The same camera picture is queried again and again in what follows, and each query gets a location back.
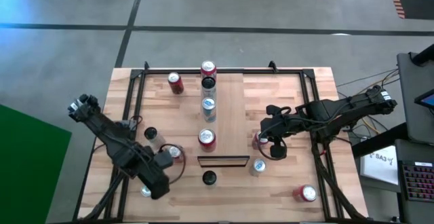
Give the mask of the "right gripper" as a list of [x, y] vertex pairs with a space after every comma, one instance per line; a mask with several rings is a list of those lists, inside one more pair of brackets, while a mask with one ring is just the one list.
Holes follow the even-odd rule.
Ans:
[[287, 156], [287, 146], [283, 137], [289, 134], [285, 117], [290, 114], [291, 110], [290, 107], [268, 105], [266, 112], [272, 118], [264, 118], [260, 122], [262, 131], [259, 134], [259, 138], [268, 138], [273, 142], [270, 147], [270, 156], [273, 160], [282, 160]]

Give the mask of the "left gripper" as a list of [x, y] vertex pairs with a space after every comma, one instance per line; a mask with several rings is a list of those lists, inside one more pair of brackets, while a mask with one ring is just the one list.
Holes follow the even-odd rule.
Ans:
[[153, 200], [158, 200], [170, 192], [169, 178], [156, 161], [146, 163], [144, 169], [143, 182], [150, 188]]

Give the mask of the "red soda can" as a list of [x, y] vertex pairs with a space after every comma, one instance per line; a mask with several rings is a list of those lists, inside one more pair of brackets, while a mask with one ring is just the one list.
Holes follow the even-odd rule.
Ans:
[[212, 129], [202, 129], [198, 134], [198, 141], [205, 152], [212, 152], [216, 148], [216, 135]]
[[170, 88], [174, 94], [181, 94], [184, 92], [184, 86], [182, 83], [181, 76], [176, 73], [172, 72], [168, 75], [167, 81], [170, 85]]
[[314, 202], [317, 199], [317, 192], [312, 185], [301, 185], [293, 190], [292, 197], [297, 202]]

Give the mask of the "white Celsius can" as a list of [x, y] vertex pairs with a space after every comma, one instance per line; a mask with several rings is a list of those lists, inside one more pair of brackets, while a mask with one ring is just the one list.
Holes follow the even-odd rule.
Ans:
[[155, 127], [148, 127], [144, 131], [144, 136], [154, 148], [160, 148], [166, 144], [166, 140]]
[[216, 97], [216, 80], [213, 77], [205, 77], [201, 81], [201, 96], [202, 98]]

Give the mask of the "orange Fanta can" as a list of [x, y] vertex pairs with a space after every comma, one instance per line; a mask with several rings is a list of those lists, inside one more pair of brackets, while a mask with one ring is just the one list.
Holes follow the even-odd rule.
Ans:
[[264, 147], [269, 142], [267, 137], [261, 138], [260, 134], [261, 131], [257, 131], [252, 139], [252, 147], [255, 150], [259, 150], [259, 148]]
[[217, 68], [213, 61], [205, 60], [201, 64], [201, 78], [204, 79], [206, 77], [216, 78]]

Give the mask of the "Celsius Peach Vibe can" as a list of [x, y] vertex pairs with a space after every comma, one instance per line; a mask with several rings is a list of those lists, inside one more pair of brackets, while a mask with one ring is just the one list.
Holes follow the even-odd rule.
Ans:
[[205, 185], [214, 185], [217, 180], [217, 175], [212, 170], [207, 170], [202, 175], [202, 181]]

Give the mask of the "black diagonal bar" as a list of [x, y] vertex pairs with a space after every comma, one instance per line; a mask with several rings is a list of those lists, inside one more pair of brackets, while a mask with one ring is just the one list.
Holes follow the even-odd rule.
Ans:
[[369, 138], [366, 141], [357, 143], [352, 146], [352, 152], [354, 158], [359, 158], [365, 156], [369, 153], [375, 152], [377, 150], [389, 147], [395, 144], [398, 139], [407, 140], [408, 139], [408, 129], [407, 124], [404, 122], [398, 126], [387, 130], [379, 135]]

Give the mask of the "white SA3 sign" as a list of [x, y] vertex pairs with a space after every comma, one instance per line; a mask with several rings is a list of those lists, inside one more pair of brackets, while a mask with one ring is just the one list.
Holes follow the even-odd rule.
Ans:
[[398, 185], [395, 146], [385, 147], [360, 157], [360, 175]]

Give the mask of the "green floor mat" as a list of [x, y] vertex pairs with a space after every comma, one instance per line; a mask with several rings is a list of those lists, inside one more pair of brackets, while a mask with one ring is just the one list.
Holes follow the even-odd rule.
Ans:
[[45, 224], [70, 139], [0, 105], [0, 224]]

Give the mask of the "grey desk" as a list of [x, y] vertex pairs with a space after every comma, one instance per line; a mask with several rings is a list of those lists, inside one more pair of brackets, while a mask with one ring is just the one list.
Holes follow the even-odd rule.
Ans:
[[[399, 170], [398, 161], [433, 162], [434, 146], [398, 139], [395, 141], [397, 154], [397, 172]], [[401, 193], [399, 197], [399, 217], [405, 224], [434, 224], [434, 203], [417, 202], [406, 200], [399, 177]]]
[[417, 143], [434, 145], [434, 115], [430, 109], [414, 102], [434, 89], [434, 62], [419, 67], [412, 63], [409, 54], [400, 53], [397, 65], [408, 137]]

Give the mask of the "black backlit keyboard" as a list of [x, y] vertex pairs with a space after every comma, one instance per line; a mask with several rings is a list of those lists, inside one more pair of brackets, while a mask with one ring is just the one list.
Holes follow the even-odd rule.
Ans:
[[406, 200], [434, 203], [434, 163], [398, 161], [398, 165]]

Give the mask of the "monitor with blue screen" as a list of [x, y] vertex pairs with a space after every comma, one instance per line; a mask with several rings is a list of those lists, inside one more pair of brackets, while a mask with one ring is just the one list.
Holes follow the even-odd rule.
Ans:
[[417, 105], [421, 105], [421, 106], [426, 107], [428, 109], [434, 110], [434, 89], [429, 90], [428, 92], [425, 92], [424, 94], [421, 94], [420, 96], [417, 96], [414, 99], [414, 102]]

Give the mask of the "black pole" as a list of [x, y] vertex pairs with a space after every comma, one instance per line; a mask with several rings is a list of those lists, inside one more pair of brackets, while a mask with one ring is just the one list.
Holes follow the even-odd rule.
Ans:
[[427, 65], [429, 61], [434, 61], [434, 43], [420, 53], [410, 52], [410, 60], [419, 67]]

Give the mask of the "black aluminium table frame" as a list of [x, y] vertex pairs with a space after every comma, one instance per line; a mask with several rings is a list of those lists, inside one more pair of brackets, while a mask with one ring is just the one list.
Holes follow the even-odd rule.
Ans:
[[[321, 68], [232, 68], [219, 73], [241, 73], [250, 160], [245, 167], [202, 168], [197, 161], [201, 131], [201, 74], [198, 68], [179, 69], [184, 92], [173, 94], [167, 82], [168, 69], [114, 69], [106, 97], [105, 115], [113, 120], [139, 115], [137, 141], [146, 144], [144, 131], [155, 127], [168, 143], [183, 147], [185, 164], [174, 164], [167, 174], [175, 179], [170, 192], [158, 200], [144, 197], [138, 179], [127, 180], [108, 202], [104, 221], [154, 222], [316, 222], [345, 217], [346, 211], [315, 169], [308, 133], [286, 139], [288, 155], [267, 161], [259, 176], [249, 173], [261, 154], [252, 139], [265, 117], [267, 105], [296, 107], [319, 99], [337, 99], [332, 70]], [[202, 175], [212, 170], [214, 185], [205, 185]], [[314, 202], [297, 202], [295, 188], [312, 185]]]

